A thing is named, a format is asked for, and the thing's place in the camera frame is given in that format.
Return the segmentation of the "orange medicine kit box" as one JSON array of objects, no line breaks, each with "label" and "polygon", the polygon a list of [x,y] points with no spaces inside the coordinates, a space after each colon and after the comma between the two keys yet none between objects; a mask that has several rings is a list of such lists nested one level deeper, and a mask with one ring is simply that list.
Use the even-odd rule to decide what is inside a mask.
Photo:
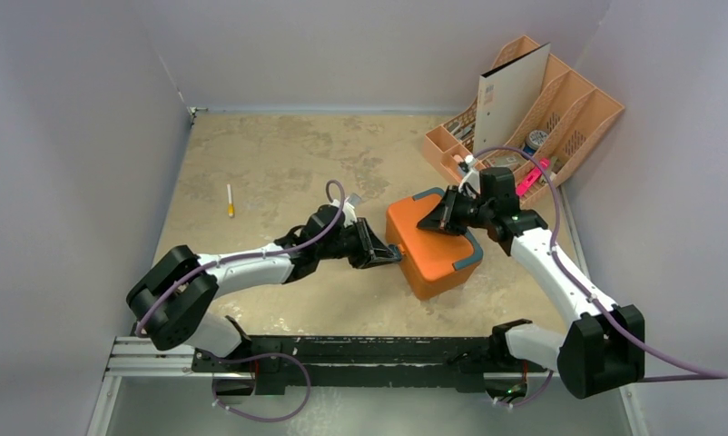
[{"label": "orange medicine kit box", "polygon": [[454,236],[418,228],[443,194],[441,188],[430,188],[390,204],[386,211],[387,243],[398,247],[399,267],[421,301],[466,283],[483,260],[483,249],[470,232]]}]

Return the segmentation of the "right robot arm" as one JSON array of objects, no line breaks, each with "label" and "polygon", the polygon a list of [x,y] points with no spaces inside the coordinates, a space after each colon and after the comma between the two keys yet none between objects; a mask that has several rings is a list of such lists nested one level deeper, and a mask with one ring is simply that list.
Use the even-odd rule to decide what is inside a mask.
[{"label": "right robot arm", "polygon": [[521,361],[558,372],[566,389],[585,399],[644,378],[644,316],[633,305],[619,306],[594,287],[561,249],[546,221],[520,206],[511,170],[490,167],[473,183],[451,185],[420,221],[421,231],[461,235],[483,229],[525,267],[568,325],[561,335],[529,320],[493,328],[488,356],[499,369]]}]

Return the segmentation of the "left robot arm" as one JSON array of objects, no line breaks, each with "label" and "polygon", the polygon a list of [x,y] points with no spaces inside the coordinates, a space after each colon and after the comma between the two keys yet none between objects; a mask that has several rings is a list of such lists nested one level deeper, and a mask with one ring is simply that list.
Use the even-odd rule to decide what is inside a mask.
[{"label": "left robot arm", "polygon": [[399,263],[401,254],[349,204],[333,202],[259,249],[214,255],[175,246],[134,285],[126,302],[137,319],[136,333],[157,350],[189,345],[236,372],[249,362],[250,340],[235,321],[215,315],[212,302],[256,286],[299,281],[321,261],[337,259],[362,270]]}]

